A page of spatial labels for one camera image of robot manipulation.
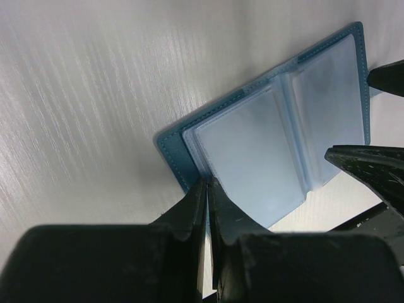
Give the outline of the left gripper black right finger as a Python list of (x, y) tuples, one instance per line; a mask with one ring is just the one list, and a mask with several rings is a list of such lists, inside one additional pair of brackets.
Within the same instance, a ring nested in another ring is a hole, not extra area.
[(207, 185), (213, 288), (219, 302), (402, 302), (387, 243), (343, 233), (273, 233)]

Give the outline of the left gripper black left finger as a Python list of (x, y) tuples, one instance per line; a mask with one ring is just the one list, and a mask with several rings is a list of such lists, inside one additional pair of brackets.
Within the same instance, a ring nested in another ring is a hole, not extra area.
[(30, 228), (1, 272), (1, 301), (201, 302), (206, 187), (146, 225)]

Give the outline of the blue leather card holder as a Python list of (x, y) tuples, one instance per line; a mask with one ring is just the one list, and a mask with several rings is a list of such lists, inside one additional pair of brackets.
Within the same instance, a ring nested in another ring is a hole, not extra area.
[(270, 227), (337, 175), (328, 148), (371, 142), (367, 75), (356, 21), (162, 131), (157, 148), (184, 191), (215, 177)]

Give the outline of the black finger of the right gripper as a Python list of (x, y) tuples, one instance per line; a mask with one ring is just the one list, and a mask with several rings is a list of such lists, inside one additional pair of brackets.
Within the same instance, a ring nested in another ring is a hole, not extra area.
[(400, 60), (371, 70), (367, 77), (368, 85), (382, 92), (403, 97), (403, 66), (404, 62)]
[(403, 148), (335, 145), (326, 151), (324, 158), (403, 216)]

